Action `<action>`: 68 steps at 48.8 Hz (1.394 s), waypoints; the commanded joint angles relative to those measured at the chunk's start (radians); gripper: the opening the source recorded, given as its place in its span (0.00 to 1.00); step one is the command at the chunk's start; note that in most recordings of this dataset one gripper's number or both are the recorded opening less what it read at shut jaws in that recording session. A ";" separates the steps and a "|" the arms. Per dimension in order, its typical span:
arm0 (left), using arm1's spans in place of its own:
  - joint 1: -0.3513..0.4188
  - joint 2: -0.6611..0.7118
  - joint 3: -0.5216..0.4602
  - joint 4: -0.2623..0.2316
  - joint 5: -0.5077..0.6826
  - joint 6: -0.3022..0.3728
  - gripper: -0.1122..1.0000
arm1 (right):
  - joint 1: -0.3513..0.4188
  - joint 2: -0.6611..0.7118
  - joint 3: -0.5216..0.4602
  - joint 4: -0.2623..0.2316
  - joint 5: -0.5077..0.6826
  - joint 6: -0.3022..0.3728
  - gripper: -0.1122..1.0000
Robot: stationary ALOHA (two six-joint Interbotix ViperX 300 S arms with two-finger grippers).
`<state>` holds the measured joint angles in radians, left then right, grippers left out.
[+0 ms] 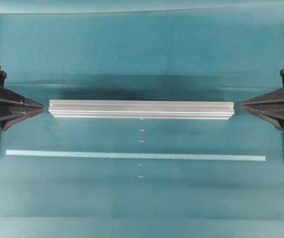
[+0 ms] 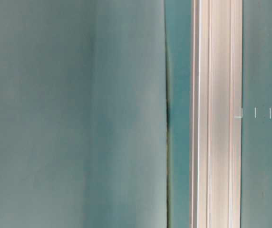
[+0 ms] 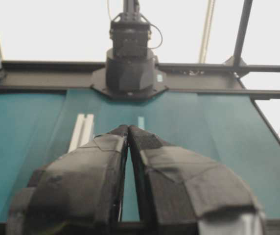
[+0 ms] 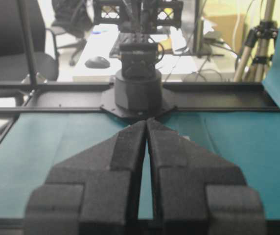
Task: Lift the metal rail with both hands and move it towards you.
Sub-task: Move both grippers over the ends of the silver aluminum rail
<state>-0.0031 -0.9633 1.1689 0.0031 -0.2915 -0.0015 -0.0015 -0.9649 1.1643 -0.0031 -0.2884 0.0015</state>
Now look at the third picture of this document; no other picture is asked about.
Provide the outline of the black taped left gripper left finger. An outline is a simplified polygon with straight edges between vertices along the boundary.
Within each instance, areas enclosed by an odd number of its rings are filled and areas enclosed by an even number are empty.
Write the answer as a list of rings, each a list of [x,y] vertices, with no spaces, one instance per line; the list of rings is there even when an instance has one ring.
[[[10,204],[7,234],[109,234],[120,219],[127,139],[121,125],[36,169]]]

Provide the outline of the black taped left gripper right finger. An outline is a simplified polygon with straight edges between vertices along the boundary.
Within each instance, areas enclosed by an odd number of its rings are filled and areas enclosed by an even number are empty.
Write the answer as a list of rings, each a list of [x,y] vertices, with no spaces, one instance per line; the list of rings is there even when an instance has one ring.
[[[158,234],[266,234],[259,201],[226,165],[136,126],[128,142],[140,219]]]

